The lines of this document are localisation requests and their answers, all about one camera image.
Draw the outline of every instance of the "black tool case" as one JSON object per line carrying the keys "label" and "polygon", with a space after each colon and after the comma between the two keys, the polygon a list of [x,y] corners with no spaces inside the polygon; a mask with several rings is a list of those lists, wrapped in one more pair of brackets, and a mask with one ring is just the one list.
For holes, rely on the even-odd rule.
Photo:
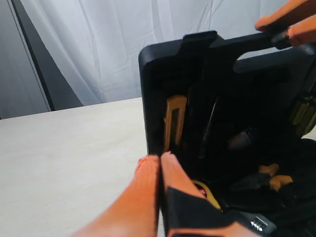
{"label": "black tool case", "polygon": [[[315,82],[316,74],[311,78],[310,73],[315,44],[241,57],[273,48],[272,37],[258,33],[224,40],[215,31],[187,35],[145,47],[139,67],[148,152],[163,152],[167,99],[185,96],[181,142],[176,145],[171,139],[169,147],[183,169],[190,178],[208,184],[224,212],[262,213],[278,225],[290,215],[287,211],[296,208],[297,213],[300,208],[284,204],[280,194],[227,191],[233,181],[256,172],[260,164],[277,162],[286,167],[293,159],[293,167],[302,147],[316,150],[313,141],[302,143],[289,122],[302,90]],[[246,149],[229,150],[229,140],[249,128],[257,131],[255,142]],[[280,221],[280,226],[302,220]]]}

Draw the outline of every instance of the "open tool case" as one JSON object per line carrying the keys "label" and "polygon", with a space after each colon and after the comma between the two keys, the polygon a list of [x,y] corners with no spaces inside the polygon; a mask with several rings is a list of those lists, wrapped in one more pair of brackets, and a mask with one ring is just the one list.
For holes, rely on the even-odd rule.
{"label": "open tool case", "polygon": [[[285,174],[302,162],[314,169],[316,143],[301,137],[315,125],[316,47],[239,59],[272,48],[271,39],[259,33],[223,40],[211,31],[145,47],[139,65],[148,152],[171,150],[188,176],[211,190],[224,215],[260,213],[276,225],[261,235],[314,236],[313,193],[298,200],[300,187],[229,190],[261,164],[278,163]],[[251,144],[229,149],[247,130],[255,131]]]}

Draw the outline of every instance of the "table surface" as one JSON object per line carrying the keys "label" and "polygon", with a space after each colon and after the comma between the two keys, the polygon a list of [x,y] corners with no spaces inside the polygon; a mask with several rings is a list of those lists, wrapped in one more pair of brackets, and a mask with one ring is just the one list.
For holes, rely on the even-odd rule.
{"label": "table surface", "polygon": [[146,153],[141,98],[0,120],[0,236],[72,234]]}

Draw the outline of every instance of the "white table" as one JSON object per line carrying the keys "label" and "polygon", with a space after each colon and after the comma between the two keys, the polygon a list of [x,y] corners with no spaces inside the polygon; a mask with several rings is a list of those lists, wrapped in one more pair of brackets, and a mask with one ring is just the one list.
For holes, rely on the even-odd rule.
{"label": "white table", "polygon": [[141,98],[0,120],[0,236],[72,234],[146,153]]}

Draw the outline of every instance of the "white curtain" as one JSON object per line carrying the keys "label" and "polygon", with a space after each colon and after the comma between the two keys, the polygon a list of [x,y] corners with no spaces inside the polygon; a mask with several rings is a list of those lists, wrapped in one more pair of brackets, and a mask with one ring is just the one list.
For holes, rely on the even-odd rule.
{"label": "white curtain", "polygon": [[255,32],[286,0],[21,0],[84,105],[141,96],[138,54],[149,44],[217,30]]}

